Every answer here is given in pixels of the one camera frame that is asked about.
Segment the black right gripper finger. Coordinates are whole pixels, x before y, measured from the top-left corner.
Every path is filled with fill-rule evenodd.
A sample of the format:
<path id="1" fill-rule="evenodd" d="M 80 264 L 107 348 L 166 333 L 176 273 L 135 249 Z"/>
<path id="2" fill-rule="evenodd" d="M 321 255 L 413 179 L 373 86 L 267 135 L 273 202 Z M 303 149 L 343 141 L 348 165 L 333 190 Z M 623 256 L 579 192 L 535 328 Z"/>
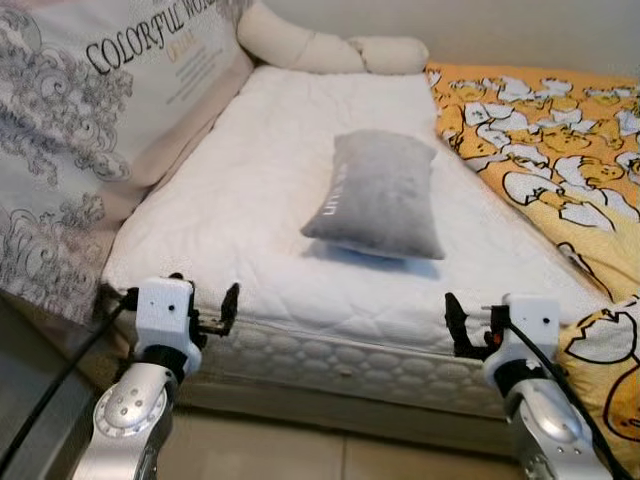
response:
<path id="1" fill-rule="evenodd" d="M 447 292 L 444 294 L 445 302 L 445 328 L 451 334 L 454 355 L 467 356 L 471 348 L 470 339 L 466 329 L 468 315 L 458 301 L 456 294 Z"/>

